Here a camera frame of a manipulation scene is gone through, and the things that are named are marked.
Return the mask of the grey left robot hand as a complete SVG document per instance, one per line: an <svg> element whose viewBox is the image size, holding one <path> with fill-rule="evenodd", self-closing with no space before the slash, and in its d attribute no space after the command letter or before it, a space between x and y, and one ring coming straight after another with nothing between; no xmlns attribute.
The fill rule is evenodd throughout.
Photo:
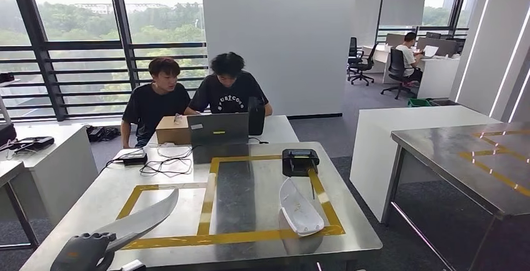
<svg viewBox="0 0 530 271"><path fill-rule="evenodd" d="M58 253L50 270L107 270L114 252L106 252L116 234L83 233L71 237Z"/></svg>

